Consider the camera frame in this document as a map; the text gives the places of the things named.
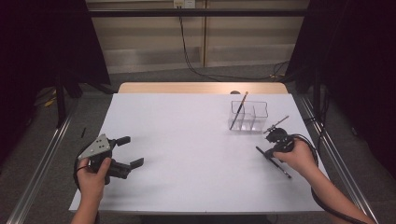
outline hand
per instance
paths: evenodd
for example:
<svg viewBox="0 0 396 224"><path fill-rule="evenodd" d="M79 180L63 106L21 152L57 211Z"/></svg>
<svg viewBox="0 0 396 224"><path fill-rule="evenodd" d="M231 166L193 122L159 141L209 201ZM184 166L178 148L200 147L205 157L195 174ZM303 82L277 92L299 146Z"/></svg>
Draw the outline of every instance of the hand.
<svg viewBox="0 0 396 224"><path fill-rule="evenodd" d="M294 139L294 149L288 153L274 152L274 157L286 162L300 175L306 176L307 172L318 169L309 146L300 139Z"/></svg>
<svg viewBox="0 0 396 224"><path fill-rule="evenodd" d="M83 159L79 163L79 167L88 165L88 158ZM91 203L99 203L103 198L103 190L105 187L105 176L110 167L111 159L105 158L99 168L97 174L92 173L90 169L82 168L78 171L79 190L81 191L81 200Z"/></svg>

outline white tabletop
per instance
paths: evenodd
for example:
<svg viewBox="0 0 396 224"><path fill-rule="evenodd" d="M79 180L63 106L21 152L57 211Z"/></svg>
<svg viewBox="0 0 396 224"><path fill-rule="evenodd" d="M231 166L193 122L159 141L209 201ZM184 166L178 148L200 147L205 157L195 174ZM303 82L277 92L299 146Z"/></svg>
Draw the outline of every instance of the white tabletop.
<svg viewBox="0 0 396 224"><path fill-rule="evenodd" d="M267 214L321 211L310 186L267 161L273 144L262 133L229 131L230 94L114 94L100 133L109 139L131 136L115 147L122 163L145 158L127 179L111 177L99 210L134 214ZM310 139L290 94L250 94L247 101L268 104L264 129L278 127ZM326 174L321 161L319 168ZM70 205L78 208L79 191Z"/></svg>

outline gray floor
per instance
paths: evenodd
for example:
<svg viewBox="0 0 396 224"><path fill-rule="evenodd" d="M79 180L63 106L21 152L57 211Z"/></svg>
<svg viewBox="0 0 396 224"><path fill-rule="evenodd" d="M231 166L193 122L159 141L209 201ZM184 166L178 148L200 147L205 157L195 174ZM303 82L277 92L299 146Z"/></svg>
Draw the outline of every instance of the gray floor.
<svg viewBox="0 0 396 224"><path fill-rule="evenodd" d="M202 68L198 71L240 77L267 77L273 74L273 66L235 66ZM252 81L238 78L217 77L222 81ZM112 75L112 87L117 90L125 81L213 81L198 76L188 69L172 71L146 72L136 74ZM273 81L262 79L255 81ZM81 147L95 138L100 131L106 111L111 102L111 95L105 95L86 85L81 86L84 95L78 99L66 96L68 107L77 102L76 112L72 117L64 139L53 157L44 181L35 195L30 210L24 217L25 223L67 223L73 214L68 211L76 187L72 178L73 162ZM294 93L294 84L287 85ZM308 116L302 111L303 118ZM21 141L3 164L0 175L0 223L6 223L19 198L28 185L35 168L40 163L57 122L56 105L38 106L32 124L27 128ZM355 136L351 125L337 105L331 101L327 131L332 137L340 154L353 174L363 194L374 210L379 223L396 222L396 181L372 156L364 140ZM311 124L307 125L311 136L316 138ZM328 155L323 151L322 160L333 183L344 193L344 184L337 174ZM273 223L330 223L324 213L305 213L288 215L270 215ZM249 217L144 217L144 223L265 223L260 216ZM142 223L142 217L125 214L102 214L103 223Z"/></svg>

